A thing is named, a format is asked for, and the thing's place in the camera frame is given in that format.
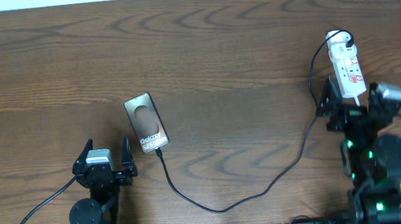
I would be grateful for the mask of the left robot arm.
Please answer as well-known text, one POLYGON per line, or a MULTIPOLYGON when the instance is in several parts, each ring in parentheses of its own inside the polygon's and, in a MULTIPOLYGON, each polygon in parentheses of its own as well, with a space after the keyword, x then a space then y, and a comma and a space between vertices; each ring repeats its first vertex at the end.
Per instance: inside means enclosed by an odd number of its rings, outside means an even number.
POLYGON ((137 176, 126 138, 121 155, 123 168, 116 171, 110 150, 94 150, 92 140, 86 142, 72 172, 76 182, 89 190, 90 197, 74 204, 69 213, 71 224, 117 224, 120 188, 131 185, 137 176))

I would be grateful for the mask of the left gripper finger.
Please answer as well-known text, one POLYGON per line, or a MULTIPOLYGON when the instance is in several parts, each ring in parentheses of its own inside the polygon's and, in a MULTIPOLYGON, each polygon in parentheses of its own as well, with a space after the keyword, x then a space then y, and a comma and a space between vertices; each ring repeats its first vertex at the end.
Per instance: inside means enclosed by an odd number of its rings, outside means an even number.
POLYGON ((129 140, 128 137, 123 139, 123 146, 122 146, 122 157, 121 163, 127 171, 136 171, 136 165, 131 154, 131 148, 129 147, 129 140))
POLYGON ((92 139, 89 139, 85 147, 83 148, 81 154, 78 156, 77 160, 74 162, 74 165, 72 167, 72 172, 73 174, 83 174, 84 170, 86 169, 86 159, 88 153, 93 149, 93 142, 92 139))

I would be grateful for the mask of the white power strip socket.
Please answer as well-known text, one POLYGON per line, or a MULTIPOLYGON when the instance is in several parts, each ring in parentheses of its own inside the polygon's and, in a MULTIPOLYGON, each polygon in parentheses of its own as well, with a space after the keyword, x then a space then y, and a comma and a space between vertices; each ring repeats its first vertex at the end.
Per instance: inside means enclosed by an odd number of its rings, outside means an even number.
POLYGON ((332 30, 327 33, 329 59, 332 61, 336 80, 344 99, 358 99, 366 91, 357 47, 353 37, 344 30, 332 30))

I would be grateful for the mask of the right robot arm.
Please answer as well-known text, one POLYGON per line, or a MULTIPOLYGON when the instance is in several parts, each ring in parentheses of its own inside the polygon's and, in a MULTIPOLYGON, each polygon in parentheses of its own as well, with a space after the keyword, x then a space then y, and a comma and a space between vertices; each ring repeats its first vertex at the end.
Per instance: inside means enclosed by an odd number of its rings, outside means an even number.
POLYGON ((342 164, 354 185, 350 209, 332 215, 327 224, 401 224, 401 137, 380 133, 401 109, 401 89, 373 82, 362 106, 345 104, 331 78, 323 88, 316 115, 328 117, 328 131, 343 132, 342 164))

